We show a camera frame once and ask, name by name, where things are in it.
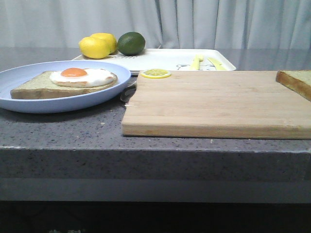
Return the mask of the bread slice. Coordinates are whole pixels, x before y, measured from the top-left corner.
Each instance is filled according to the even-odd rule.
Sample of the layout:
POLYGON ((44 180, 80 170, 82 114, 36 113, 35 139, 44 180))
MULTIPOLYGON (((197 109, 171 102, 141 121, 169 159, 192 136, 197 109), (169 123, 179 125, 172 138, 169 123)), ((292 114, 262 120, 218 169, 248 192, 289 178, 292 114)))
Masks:
POLYGON ((44 71, 35 76, 31 80, 12 89, 10 95, 12 99, 20 100, 36 100, 36 99, 55 99, 63 97, 71 97, 83 94, 89 94, 113 87, 118 77, 112 74, 112 78, 108 79, 108 83, 97 87, 68 87, 59 86, 50 80, 51 71, 44 71))
POLYGON ((276 81, 305 99, 311 100, 310 70, 280 70, 276 74, 276 81))

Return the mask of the light blue plate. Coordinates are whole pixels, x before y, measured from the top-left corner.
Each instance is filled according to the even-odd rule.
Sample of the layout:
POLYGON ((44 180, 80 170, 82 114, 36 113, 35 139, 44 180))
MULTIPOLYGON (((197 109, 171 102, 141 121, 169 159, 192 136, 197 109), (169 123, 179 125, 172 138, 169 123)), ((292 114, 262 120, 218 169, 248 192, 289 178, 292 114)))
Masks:
POLYGON ((98 61, 74 60, 53 61, 15 67, 0 73, 0 107, 21 113, 61 113, 85 109, 112 99, 122 92, 131 78, 131 72, 125 67, 98 61), (17 100, 12 99, 10 91, 31 80, 44 71, 61 71, 70 67, 103 68, 117 75, 117 83, 108 89, 73 97, 17 100))

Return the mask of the white serving tray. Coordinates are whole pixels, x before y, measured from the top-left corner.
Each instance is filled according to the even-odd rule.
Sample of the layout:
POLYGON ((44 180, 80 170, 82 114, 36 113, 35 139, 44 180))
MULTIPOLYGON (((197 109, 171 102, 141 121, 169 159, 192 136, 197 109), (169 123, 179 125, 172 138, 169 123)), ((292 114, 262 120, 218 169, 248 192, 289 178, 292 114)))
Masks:
POLYGON ((151 68, 189 70, 196 54, 204 56, 204 60, 200 63, 201 71, 216 70, 208 60, 209 57, 220 61, 227 71, 236 69, 220 52, 208 49, 145 49, 136 56, 125 56, 118 52, 99 61, 120 65, 130 70, 132 74, 138 74, 141 70, 151 68))

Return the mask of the lemon slice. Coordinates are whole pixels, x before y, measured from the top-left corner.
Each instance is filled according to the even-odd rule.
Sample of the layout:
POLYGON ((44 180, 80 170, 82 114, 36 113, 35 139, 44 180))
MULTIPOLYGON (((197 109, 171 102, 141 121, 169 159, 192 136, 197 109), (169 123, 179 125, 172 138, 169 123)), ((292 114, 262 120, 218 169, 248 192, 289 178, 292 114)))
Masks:
POLYGON ((163 79, 171 76, 171 72, 165 69, 152 68, 142 71, 141 76, 149 79, 163 79))

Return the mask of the yellow plastic fork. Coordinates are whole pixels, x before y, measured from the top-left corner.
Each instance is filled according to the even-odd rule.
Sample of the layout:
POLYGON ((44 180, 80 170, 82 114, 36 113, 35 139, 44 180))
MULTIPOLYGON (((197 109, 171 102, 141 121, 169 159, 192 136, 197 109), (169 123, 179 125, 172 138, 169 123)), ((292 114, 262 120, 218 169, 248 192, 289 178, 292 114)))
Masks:
POLYGON ((202 54, 196 54, 192 64, 190 65, 190 70, 199 70, 200 63, 204 60, 204 56, 202 54))

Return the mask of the green lime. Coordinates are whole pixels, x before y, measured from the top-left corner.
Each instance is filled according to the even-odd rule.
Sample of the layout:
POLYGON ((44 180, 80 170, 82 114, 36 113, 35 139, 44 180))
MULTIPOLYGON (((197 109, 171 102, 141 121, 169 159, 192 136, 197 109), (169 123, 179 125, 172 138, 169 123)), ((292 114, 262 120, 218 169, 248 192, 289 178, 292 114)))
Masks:
POLYGON ((137 32, 123 34, 117 42, 117 49, 124 55, 138 55, 145 48, 145 38, 137 32))

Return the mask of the yellow plastic knife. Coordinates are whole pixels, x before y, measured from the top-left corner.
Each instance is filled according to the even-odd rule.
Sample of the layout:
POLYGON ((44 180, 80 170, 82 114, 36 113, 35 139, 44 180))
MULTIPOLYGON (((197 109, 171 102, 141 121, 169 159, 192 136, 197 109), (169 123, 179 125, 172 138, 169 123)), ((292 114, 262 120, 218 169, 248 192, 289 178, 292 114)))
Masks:
POLYGON ((226 70, 224 65, 217 59, 209 57, 208 60, 213 64, 216 70, 226 70))

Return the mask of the rear yellow lemon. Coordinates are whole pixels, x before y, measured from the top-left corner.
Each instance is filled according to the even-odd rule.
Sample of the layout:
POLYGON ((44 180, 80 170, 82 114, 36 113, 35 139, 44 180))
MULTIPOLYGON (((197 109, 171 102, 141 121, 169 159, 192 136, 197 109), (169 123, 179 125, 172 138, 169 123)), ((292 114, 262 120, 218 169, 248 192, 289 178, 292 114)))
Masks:
POLYGON ((117 40, 113 34, 110 33, 94 33, 91 37, 104 40, 110 47, 110 55, 114 54, 117 50, 117 40))

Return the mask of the yellow lemon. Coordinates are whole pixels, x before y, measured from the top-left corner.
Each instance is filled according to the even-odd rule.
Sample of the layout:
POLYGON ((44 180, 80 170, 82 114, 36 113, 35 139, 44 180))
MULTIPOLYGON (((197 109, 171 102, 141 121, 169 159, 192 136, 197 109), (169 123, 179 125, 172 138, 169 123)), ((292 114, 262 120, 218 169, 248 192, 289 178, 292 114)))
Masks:
POLYGON ((103 59, 110 54, 110 46, 103 39, 84 37, 78 43, 82 55, 92 59, 103 59))
POLYGON ((110 55, 114 54, 117 50, 117 40, 113 34, 110 33, 94 33, 91 37, 104 40, 110 47, 110 55))

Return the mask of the fried egg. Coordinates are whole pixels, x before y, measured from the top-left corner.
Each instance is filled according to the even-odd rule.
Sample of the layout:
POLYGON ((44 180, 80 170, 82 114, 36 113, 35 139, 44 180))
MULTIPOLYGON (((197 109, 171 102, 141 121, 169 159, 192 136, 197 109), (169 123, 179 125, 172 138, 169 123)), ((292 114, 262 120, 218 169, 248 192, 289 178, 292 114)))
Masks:
POLYGON ((58 86, 84 88, 114 83, 117 76, 105 69, 72 67, 63 71, 53 71, 50 80, 58 86))

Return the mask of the wooden cutting board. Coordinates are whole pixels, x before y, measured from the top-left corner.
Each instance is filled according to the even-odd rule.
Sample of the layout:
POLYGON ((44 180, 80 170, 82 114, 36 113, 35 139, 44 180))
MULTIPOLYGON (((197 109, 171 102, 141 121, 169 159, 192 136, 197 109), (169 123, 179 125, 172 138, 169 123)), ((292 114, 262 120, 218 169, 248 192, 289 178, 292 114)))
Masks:
POLYGON ((137 78, 124 135, 310 139, 311 103, 275 71, 173 71, 137 78))

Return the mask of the front yellow lemon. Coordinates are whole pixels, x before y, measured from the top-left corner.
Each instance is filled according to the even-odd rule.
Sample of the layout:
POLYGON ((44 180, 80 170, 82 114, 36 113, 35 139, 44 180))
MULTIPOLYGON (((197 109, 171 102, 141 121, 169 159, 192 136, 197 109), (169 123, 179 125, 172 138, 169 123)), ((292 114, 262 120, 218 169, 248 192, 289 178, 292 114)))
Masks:
POLYGON ((82 55, 92 59, 103 59, 110 54, 110 46, 103 39, 84 37, 78 43, 82 55))

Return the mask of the grey curtain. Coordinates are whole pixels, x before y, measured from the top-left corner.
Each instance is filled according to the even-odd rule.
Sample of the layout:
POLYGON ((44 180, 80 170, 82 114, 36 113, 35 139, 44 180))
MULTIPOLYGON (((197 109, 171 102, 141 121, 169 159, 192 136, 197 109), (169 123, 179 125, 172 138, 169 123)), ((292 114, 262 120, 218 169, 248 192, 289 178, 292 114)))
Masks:
POLYGON ((139 32, 149 48, 309 49, 308 0, 3 0, 3 47, 75 48, 139 32))

